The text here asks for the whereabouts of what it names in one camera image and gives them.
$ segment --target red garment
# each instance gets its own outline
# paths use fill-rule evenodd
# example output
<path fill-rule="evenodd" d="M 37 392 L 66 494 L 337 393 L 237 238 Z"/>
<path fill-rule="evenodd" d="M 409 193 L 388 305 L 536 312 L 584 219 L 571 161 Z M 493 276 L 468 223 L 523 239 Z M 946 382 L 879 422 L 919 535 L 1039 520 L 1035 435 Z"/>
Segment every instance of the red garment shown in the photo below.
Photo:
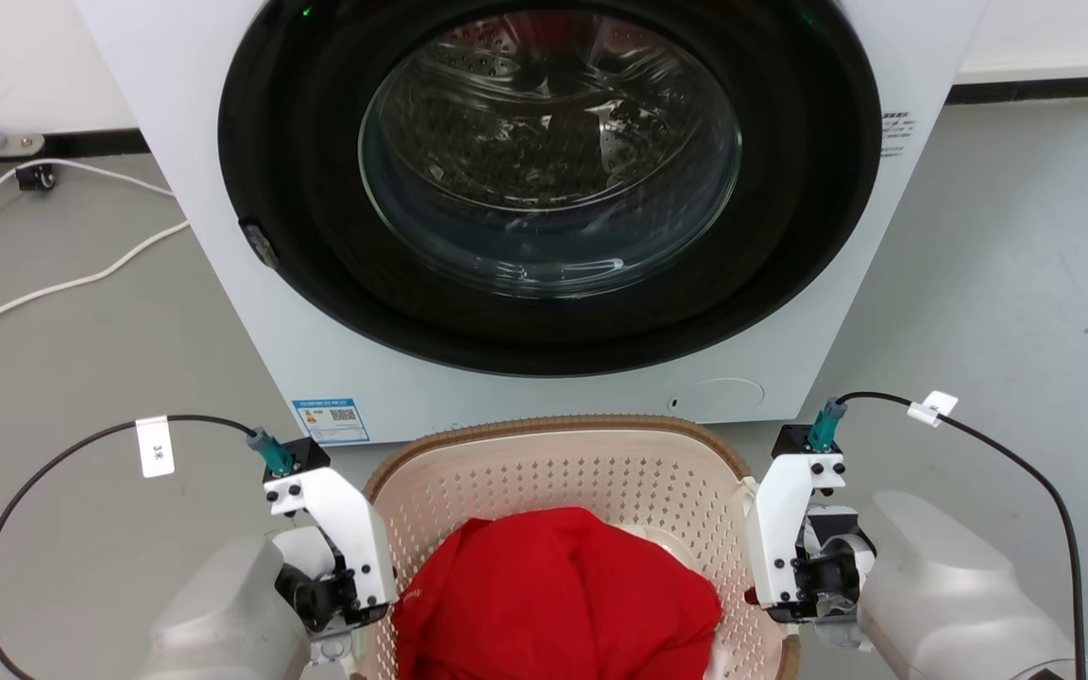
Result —
<path fill-rule="evenodd" d="M 582 508 L 471 519 L 393 611 L 401 680 L 701 679 L 716 590 Z"/>

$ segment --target white tag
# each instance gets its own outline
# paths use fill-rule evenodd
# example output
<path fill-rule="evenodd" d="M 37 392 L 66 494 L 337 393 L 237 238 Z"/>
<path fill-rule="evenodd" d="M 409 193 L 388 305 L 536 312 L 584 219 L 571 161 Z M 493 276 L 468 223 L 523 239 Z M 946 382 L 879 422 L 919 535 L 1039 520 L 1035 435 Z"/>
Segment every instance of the white tag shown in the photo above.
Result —
<path fill-rule="evenodd" d="M 164 415 L 137 421 L 137 447 L 141 454 L 141 474 L 146 478 L 174 472 L 174 452 L 170 450 L 170 425 Z"/>
<path fill-rule="evenodd" d="M 926 425 L 938 426 L 941 415 L 951 415 L 951 409 L 955 408 L 960 399 L 950 396 L 947 392 L 931 392 L 923 404 L 910 405 L 910 418 L 925 422 Z"/>

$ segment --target washing machine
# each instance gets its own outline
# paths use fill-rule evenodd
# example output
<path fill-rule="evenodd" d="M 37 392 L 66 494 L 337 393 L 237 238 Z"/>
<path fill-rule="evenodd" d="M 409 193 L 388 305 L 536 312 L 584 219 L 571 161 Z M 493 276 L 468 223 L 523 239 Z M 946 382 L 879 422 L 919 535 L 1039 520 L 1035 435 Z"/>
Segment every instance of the washing machine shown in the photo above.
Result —
<path fill-rule="evenodd" d="M 297 422 L 344 445 L 795 417 L 985 0 L 79 5 Z"/>

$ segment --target plastic laundry basket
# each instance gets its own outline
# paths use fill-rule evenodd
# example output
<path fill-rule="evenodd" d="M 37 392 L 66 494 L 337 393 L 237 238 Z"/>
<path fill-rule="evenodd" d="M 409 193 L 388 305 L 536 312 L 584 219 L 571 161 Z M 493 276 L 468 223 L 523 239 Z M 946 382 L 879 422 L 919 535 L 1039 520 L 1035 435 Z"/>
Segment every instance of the plastic laundry basket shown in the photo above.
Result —
<path fill-rule="evenodd" d="M 610 524 L 643 528 L 716 585 L 725 611 L 717 646 L 728 657 L 721 676 L 792 680 L 794 628 L 743 599 L 752 585 L 750 559 L 741 508 L 730 498 L 749 477 L 733 449 L 695 423 L 553 418 L 418 440 L 378 469 L 366 492 L 388 526 L 399 590 L 472 517 L 577 506 Z M 360 675 L 396 679 L 396 638 L 387 619 L 361 630 L 355 639 Z"/>

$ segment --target green connector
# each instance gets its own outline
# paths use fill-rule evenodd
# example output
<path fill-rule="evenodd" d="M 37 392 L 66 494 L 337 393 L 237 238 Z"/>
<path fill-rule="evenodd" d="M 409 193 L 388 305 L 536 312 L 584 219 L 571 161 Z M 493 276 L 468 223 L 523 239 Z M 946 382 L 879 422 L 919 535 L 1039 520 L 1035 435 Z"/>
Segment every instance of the green connector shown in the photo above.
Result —
<path fill-rule="evenodd" d="M 838 421 L 846 415 L 846 405 L 839 405 L 833 399 L 826 401 L 826 408 L 817 413 L 813 421 L 813 430 L 808 431 L 808 447 L 813 452 L 826 453 L 833 448 L 833 432 L 838 430 Z"/>
<path fill-rule="evenodd" d="M 255 429 L 255 436 L 246 437 L 246 445 L 254 448 L 255 452 L 259 452 L 259 456 L 262 456 L 262 460 L 268 463 L 268 469 L 275 477 L 284 477 L 293 472 L 293 454 L 288 453 L 288 448 L 285 448 L 284 444 L 276 442 L 275 436 L 268 434 L 260 426 Z"/>

